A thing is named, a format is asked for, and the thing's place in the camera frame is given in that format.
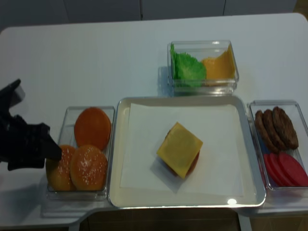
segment red tomato slice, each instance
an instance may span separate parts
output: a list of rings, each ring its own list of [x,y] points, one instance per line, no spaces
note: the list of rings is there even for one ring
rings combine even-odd
[[[293,184],[296,186],[308,186],[308,176],[297,160],[286,153],[280,153],[278,163]]]
[[[292,183],[292,181],[289,180],[289,178],[285,175],[283,170],[280,168],[280,165],[278,164],[278,156],[274,153],[269,154],[269,165],[273,169],[275,175],[279,178],[279,180],[282,182],[283,186],[295,186],[295,184]]]
[[[269,176],[273,179],[273,181],[278,185],[278,186],[283,186],[283,183],[280,181],[280,179],[276,176],[274,173],[273,169],[270,166],[270,156],[268,154],[264,154],[264,162],[265,162],[265,167],[266,170],[269,174]]]

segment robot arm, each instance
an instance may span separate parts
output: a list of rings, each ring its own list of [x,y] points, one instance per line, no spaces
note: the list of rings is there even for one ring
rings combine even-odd
[[[61,148],[53,141],[46,124],[27,124],[19,115],[11,116],[9,109],[24,95],[20,80],[0,90],[0,162],[8,170],[43,168],[45,158],[60,161]]]

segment partially assembled burger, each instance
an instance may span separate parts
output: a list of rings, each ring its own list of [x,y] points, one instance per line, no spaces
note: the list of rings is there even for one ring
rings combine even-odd
[[[195,168],[203,142],[176,123],[168,132],[157,155],[182,179]]]

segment white countertop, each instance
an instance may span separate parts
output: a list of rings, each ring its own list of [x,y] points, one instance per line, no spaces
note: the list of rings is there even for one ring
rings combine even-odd
[[[308,23],[300,14],[9,28],[0,34],[0,88],[20,78],[26,97],[12,115],[50,125],[57,141],[68,106],[116,107],[124,97],[162,96],[167,44],[213,39],[231,40],[240,76],[235,94],[245,103],[293,99],[308,121]],[[64,226],[107,205],[66,203],[59,207],[85,209],[44,217],[45,170],[6,167],[0,164],[2,228]]]

